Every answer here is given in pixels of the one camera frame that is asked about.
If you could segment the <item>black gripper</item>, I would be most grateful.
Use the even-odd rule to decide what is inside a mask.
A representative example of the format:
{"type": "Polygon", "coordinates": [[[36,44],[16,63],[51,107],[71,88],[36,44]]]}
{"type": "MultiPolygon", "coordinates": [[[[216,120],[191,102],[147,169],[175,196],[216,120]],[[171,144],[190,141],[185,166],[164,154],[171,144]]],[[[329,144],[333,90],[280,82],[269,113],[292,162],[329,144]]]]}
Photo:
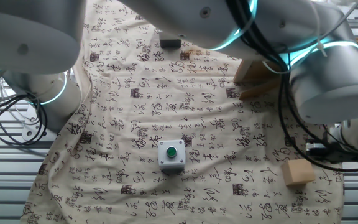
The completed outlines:
{"type": "Polygon", "coordinates": [[[335,145],[325,146],[319,142],[306,142],[305,153],[308,157],[322,162],[342,162],[342,154],[335,145]]]}

